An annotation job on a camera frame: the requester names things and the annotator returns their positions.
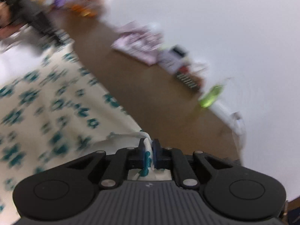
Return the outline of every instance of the stack of items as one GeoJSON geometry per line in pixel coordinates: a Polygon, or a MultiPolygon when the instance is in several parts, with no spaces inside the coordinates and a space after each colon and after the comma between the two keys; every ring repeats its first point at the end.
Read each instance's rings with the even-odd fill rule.
{"type": "Polygon", "coordinates": [[[80,16],[95,17],[101,13],[102,0],[54,0],[53,8],[68,8],[80,16]]]}
{"type": "Polygon", "coordinates": [[[142,27],[131,22],[118,28],[116,32],[119,33],[119,38],[112,44],[113,49],[130,55],[148,66],[158,63],[169,74],[196,92],[202,88],[204,77],[201,74],[206,67],[188,59],[187,52],[179,46],[161,49],[163,35],[156,24],[142,27]]]}
{"type": "Polygon", "coordinates": [[[157,58],[158,65],[169,74],[175,75],[177,79],[194,91],[199,91],[204,83],[204,78],[199,73],[205,69],[202,67],[194,71],[195,63],[187,59],[187,52],[179,46],[174,46],[170,50],[162,50],[157,58]]]}

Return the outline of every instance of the brown floor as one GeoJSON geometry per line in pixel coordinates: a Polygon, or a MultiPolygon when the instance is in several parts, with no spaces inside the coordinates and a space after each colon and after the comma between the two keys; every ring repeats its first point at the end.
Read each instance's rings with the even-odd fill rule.
{"type": "Polygon", "coordinates": [[[287,209],[288,211],[291,211],[293,209],[296,209],[300,207],[300,197],[294,199],[293,201],[289,202],[288,206],[287,206],[287,209]]]}
{"type": "Polygon", "coordinates": [[[220,158],[239,158],[231,130],[199,107],[198,95],[159,66],[148,67],[112,51],[117,35],[107,25],[66,11],[52,11],[50,17],[75,40],[82,64],[162,146],[180,148],[185,154],[202,150],[220,158]]]}

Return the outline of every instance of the purple object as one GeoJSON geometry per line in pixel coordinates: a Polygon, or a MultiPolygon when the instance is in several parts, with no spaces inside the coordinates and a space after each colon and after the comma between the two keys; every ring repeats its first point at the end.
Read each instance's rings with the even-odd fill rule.
{"type": "Polygon", "coordinates": [[[57,8],[63,7],[66,4],[67,0],[54,0],[54,5],[57,8]]]}
{"type": "Polygon", "coordinates": [[[141,27],[135,22],[120,27],[119,38],[112,48],[137,58],[148,66],[157,63],[158,49],[162,44],[162,34],[150,31],[146,26],[141,27]]]}

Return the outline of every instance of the blurry background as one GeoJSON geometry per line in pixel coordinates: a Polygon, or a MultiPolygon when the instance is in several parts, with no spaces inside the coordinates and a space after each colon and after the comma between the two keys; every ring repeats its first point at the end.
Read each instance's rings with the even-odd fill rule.
{"type": "Polygon", "coordinates": [[[207,62],[206,89],[232,77],[212,110],[240,111],[247,131],[244,165],[278,179],[289,200],[299,196],[300,0],[105,3],[103,21],[158,22],[167,45],[183,45],[207,62]]]}

